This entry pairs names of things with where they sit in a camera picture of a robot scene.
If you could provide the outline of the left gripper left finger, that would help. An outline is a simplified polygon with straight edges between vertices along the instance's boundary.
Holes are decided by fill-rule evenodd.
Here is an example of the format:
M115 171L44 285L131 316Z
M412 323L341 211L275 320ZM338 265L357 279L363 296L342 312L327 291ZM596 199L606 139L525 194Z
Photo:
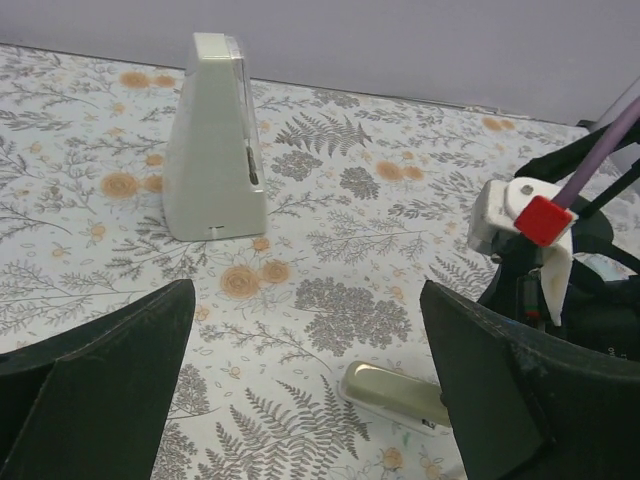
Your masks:
M2 354L2 478L150 478L194 312L177 280Z

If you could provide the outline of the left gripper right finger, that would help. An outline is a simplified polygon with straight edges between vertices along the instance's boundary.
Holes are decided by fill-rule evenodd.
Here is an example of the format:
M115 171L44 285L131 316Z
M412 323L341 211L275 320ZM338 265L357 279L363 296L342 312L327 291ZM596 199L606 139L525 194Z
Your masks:
M469 478L638 478L638 363L554 338L434 281L420 306Z

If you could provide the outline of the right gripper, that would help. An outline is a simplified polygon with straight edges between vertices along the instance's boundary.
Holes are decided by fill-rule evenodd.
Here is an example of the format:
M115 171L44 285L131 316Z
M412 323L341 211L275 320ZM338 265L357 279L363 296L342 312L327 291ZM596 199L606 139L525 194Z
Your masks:
M545 322L548 334L626 360L639 360L639 259L613 244L613 229L600 211L580 197L572 205L588 217L573 228L574 250L611 259L630 269L625 280L606 280L584 261L571 265L561 325L550 320L541 293L542 251L522 235L497 236L493 246L501 263L478 303L530 326Z

